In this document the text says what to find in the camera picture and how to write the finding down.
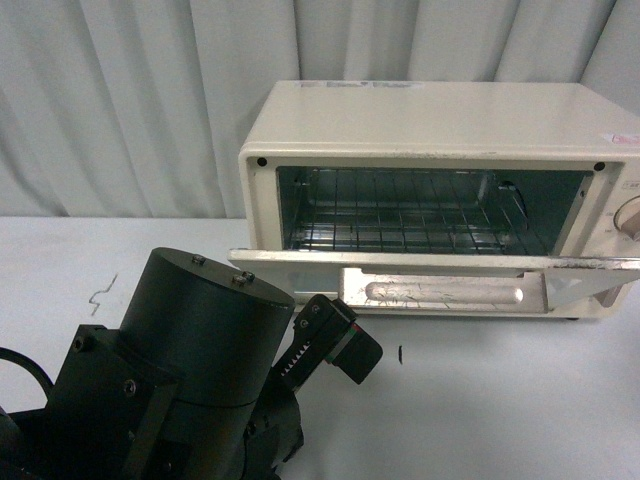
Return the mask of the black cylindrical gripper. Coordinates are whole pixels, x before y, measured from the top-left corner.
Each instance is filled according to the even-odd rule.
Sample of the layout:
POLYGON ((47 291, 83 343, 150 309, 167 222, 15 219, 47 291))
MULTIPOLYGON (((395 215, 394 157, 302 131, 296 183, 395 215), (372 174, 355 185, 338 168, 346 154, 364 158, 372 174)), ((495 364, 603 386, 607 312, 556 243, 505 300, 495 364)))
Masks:
MULTIPOLYGON (((188 252, 149 256, 121 325, 82 325, 47 403, 60 479, 262 479, 276 438, 249 425, 294 309, 270 284, 188 252)), ((277 361, 288 388, 323 361, 360 384, 383 355, 342 300, 315 295, 277 361)))

